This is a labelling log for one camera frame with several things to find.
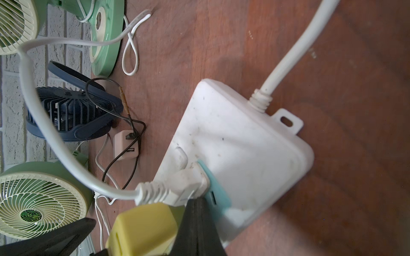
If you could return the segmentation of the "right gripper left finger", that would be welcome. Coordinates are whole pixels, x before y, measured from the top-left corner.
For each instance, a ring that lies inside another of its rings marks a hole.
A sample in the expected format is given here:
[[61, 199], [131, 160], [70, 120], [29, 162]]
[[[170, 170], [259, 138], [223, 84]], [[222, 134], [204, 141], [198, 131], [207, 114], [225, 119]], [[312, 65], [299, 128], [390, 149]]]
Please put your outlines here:
[[83, 218], [33, 239], [1, 246], [2, 256], [69, 256], [96, 226]]

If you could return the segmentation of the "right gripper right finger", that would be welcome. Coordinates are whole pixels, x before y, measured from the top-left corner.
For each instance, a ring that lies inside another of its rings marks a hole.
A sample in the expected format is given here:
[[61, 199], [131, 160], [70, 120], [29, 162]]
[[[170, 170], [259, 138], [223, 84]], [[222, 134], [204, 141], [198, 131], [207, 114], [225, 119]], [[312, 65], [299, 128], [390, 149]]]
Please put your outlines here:
[[188, 201], [170, 255], [226, 255], [205, 198]]

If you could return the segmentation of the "yellow USB charger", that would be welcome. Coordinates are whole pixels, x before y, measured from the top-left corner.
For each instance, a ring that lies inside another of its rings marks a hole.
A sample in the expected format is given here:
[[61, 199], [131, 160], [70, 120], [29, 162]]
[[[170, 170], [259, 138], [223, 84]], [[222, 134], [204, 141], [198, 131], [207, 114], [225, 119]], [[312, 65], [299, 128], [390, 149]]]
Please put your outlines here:
[[105, 248], [110, 256], [167, 256], [185, 207], [163, 203], [141, 205], [119, 214]]

